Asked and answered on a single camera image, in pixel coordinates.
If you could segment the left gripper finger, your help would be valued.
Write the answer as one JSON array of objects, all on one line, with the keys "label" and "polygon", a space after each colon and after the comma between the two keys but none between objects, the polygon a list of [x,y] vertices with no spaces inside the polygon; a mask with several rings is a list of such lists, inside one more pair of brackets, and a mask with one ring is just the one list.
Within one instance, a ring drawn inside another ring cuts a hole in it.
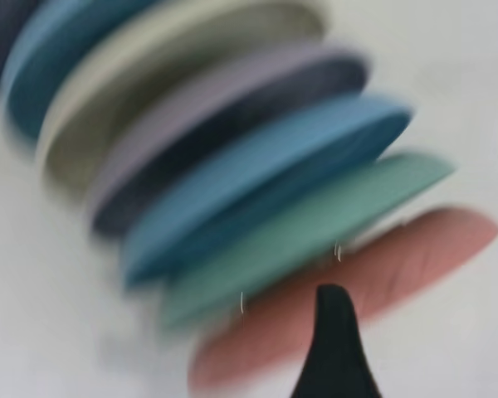
[{"label": "left gripper finger", "polygon": [[376,398],[374,380],[348,292],[323,284],[316,291],[315,329],[310,350],[292,394],[313,398]]}]

